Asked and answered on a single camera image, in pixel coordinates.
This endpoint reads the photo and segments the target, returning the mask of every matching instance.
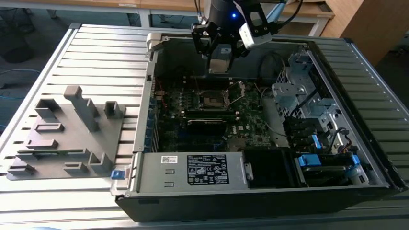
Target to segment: slotted metal surface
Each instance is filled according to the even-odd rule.
[[[53,98],[57,102],[66,103],[63,98],[66,85],[81,85],[84,95],[92,98],[94,104],[114,100],[126,105],[116,164],[130,162],[148,62],[144,55],[145,40],[152,31],[186,32],[101,25],[82,25],[80,29],[69,29],[66,32],[12,119],[13,128],[0,138],[0,224],[13,223],[13,227],[20,228],[47,226],[59,229],[192,229],[296,223],[306,226],[321,223],[314,226],[345,229],[356,226],[357,220],[377,219],[388,223],[386,219],[409,217],[409,192],[404,192],[388,200],[365,202],[334,214],[140,224],[134,223],[117,207],[109,193],[109,178],[8,181],[7,167],[15,160],[16,151],[24,146],[25,136],[35,123],[35,103],[40,98]],[[353,45],[341,39],[298,36],[278,38],[313,40],[317,43],[381,147],[404,180],[409,181],[408,112]],[[7,229],[11,226],[3,225],[0,228]]]

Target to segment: circuit board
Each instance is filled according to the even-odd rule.
[[[192,81],[192,87],[158,84],[158,151],[240,151],[246,146],[272,146],[254,83],[205,85]]]

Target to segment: blue tab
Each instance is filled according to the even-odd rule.
[[[300,166],[320,166],[321,161],[317,154],[305,154],[298,157]]]
[[[357,165],[357,164],[361,163],[360,158],[358,158],[357,155],[352,155],[352,161],[353,161],[353,164],[354,164],[354,165]]]
[[[317,147],[317,149],[321,149],[322,146],[321,146],[321,143],[320,143],[317,135],[313,135],[313,140],[314,140],[314,146]]]
[[[113,180],[124,180],[125,179],[125,171],[122,171],[122,170],[112,170],[110,179],[113,179]]]

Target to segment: white label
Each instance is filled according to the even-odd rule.
[[[221,54],[229,54],[232,52],[232,49],[230,48],[222,48],[220,52],[221,52]]]
[[[161,156],[160,162],[162,164],[177,164],[177,156]]]
[[[320,17],[320,18],[332,18],[332,15],[318,14],[317,17]]]
[[[136,4],[118,4],[118,6],[136,7]]]

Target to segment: power supply label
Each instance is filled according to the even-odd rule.
[[[189,185],[228,184],[225,155],[188,155]]]

